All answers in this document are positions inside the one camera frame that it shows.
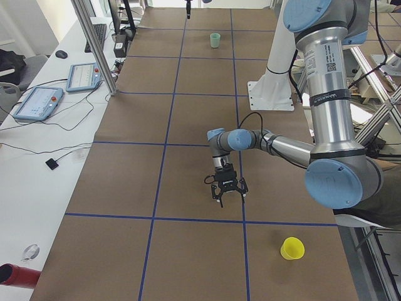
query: yellow cup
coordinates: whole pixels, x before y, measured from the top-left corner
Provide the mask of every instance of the yellow cup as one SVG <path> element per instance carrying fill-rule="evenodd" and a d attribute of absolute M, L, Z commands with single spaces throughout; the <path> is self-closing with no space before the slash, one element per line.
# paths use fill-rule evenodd
<path fill-rule="evenodd" d="M 280 253 L 281 256 L 287 260 L 300 259 L 305 254 L 305 247 L 302 241 L 296 237 L 289 237 L 284 240 Z"/>

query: light green cup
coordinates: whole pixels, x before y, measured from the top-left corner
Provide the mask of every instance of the light green cup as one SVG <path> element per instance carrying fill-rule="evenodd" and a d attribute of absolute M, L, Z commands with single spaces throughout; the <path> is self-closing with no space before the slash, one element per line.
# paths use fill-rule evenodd
<path fill-rule="evenodd" d="M 220 34 L 219 33 L 212 33 L 211 34 L 211 47 L 218 48 L 220 46 Z"/>

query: backpack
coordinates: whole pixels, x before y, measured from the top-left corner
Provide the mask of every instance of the backpack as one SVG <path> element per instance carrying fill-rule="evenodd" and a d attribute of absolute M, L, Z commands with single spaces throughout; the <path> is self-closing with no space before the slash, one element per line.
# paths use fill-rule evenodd
<path fill-rule="evenodd" d="M 0 71 L 14 69 L 13 73 L 0 77 L 0 82 L 19 85 L 21 81 L 21 70 L 26 66 L 23 55 L 17 55 L 13 51 L 0 49 Z"/>

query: blue joint cap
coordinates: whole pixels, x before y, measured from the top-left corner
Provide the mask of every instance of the blue joint cap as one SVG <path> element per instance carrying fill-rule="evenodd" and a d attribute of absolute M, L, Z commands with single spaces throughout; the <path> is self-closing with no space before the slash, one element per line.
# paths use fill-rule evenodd
<path fill-rule="evenodd" d="M 305 186 L 316 202 L 331 209 L 352 207 L 363 195 L 358 176 L 347 165 L 333 159 L 313 161 L 306 170 Z"/>
<path fill-rule="evenodd" d="M 347 37 L 343 40 L 343 45 L 360 45 L 364 44 L 366 39 L 368 38 L 368 31 L 364 31 L 362 33 L 358 33 L 355 36 Z"/>
<path fill-rule="evenodd" d="M 226 130 L 224 129 L 224 127 L 220 127 L 218 129 L 214 129 L 214 130 L 210 130 L 207 132 L 207 141 L 210 141 L 213 137 L 224 133 Z"/>
<path fill-rule="evenodd" d="M 227 142 L 235 151 L 243 151 L 251 146 L 252 135 L 244 129 L 233 130 L 228 135 Z"/>
<path fill-rule="evenodd" d="M 312 27 L 327 11 L 331 0 L 288 0 L 283 21 L 292 33 Z"/>

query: grid line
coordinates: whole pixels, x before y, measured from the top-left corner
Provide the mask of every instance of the grid line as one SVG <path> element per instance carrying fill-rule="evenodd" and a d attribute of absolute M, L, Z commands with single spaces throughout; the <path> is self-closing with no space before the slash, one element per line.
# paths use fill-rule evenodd
<path fill-rule="evenodd" d="M 230 20 L 231 20 L 231 44 L 232 44 L 232 69 L 234 72 L 234 91 L 236 94 L 236 118 L 237 127 L 239 127 L 239 104 L 238 104 L 238 90 L 237 90 L 237 72 L 236 72 L 236 54 L 234 47 L 234 26 L 232 23 L 232 9 L 230 9 Z M 239 174 L 242 177 L 242 154 L 239 152 Z M 251 301 L 251 292 L 249 285 L 249 264 L 248 264 L 248 249 L 247 249 L 247 236 L 246 236 L 246 215 L 245 215 L 245 204 L 242 205 L 242 233 L 244 235 L 244 262 L 245 262 L 245 280 L 246 280 L 246 298 L 247 301 Z"/>
<path fill-rule="evenodd" d="M 158 182 L 157 182 L 155 202 L 154 202 L 154 208 L 153 208 L 153 213 L 152 213 L 152 221 L 150 223 L 148 243 L 147 243 L 147 248 L 146 248 L 145 261 L 144 261 L 144 264 L 143 264 L 142 279 L 141 279 L 140 290 L 139 290 L 139 294 L 138 294 L 138 301 L 142 300 L 143 286 L 144 286 L 144 283 L 145 283 L 146 269 L 147 269 L 147 263 L 148 263 L 149 252 L 150 252 L 150 244 L 152 242 L 152 233 L 153 233 L 153 228 L 154 228 L 157 203 L 158 203 L 158 200 L 159 200 L 160 185 L 161 185 L 162 176 L 163 176 L 165 153 L 166 153 L 166 150 L 167 150 L 167 141 L 169 139 L 170 124 L 171 124 L 172 112 L 173 112 L 173 108 L 174 108 L 175 91 L 177 89 L 177 82 L 178 82 L 179 71 L 180 71 L 182 49 L 184 47 L 184 38 L 185 38 L 185 29 L 186 29 L 186 27 L 187 27 L 187 19 L 185 19 L 184 30 L 183 30 L 183 33 L 182 33 L 180 57 L 179 57 L 179 60 L 178 60 L 178 65 L 177 65 L 177 73 L 175 74 L 175 83 L 174 83 L 174 90 L 173 90 L 172 101 L 171 101 L 171 106 L 170 106 L 169 122 L 167 124 L 167 130 L 166 130 L 166 134 L 165 134 L 164 148 L 163 148 L 163 154 L 162 154 L 162 162 L 160 164 L 159 179 L 158 179 Z"/>
<path fill-rule="evenodd" d="M 150 28 L 150 27 L 137 27 L 137 29 L 151 29 L 151 30 L 183 30 L 180 28 Z M 205 29 L 185 29 L 186 31 L 245 31 L 245 32 L 257 32 L 257 33 L 271 33 L 275 32 L 276 30 L 257 30 L 257 29 L 210 29 L 210 28 L 205 28 Z"/>
<path fill-rule="evenodd" d="M 179 56 L 152 56 L 152 55 L 127 55 L 127 58 L 180 58 Z M 208 58 L 200 56 L 183 56 L 188 60 L 232 60 L 232 58 Z M 267 58 L 236 58 L 240 61 L 267 61 Z"/>
<path fill-rule="evenodd" d="M 207 144 L 180 144 L 180 143 L 156 143 L 156 142 L 121 142 L 121 141 L 93 141 L 96 144 L 128 144 L 128 145 L 152 145 L 152 146 L 182 146 L 182 147 L 209 147 Z"/>
<path fill-rule="evenodd" d="M 130 216 L 113 214 L 93 214 L 93 213 L 65 213 L 65 216 L 76 216 L 81 218 L 115 218 L 115 219 L 143 219 L 149 221 L 185 221 L 195 223 L 225 223 L 225 224 L 243 224 L 243 220 L 236 219 L 197 219 L 197 218 L 168 218 L 152 216 Z M 273 226 L 306 226 L 306 227 L 337 227 L 337 224 L 330 223 L 297 223 L 292 221 L 245 221 L 246 224 L 273 225 Z"/>
<path fill-rule="evenodd" d="M 194 96 L 217 96 L 217 97 L 235 97 L 235 94 L 207 94 L 207 93 L 154 93 L 154 92 L 124 92 L 119 91 L 122 94 L 133 94 L 133 95 L 194 95 Z M 237 95 L 238 97 L 247 97 L 248 95 Z"/>

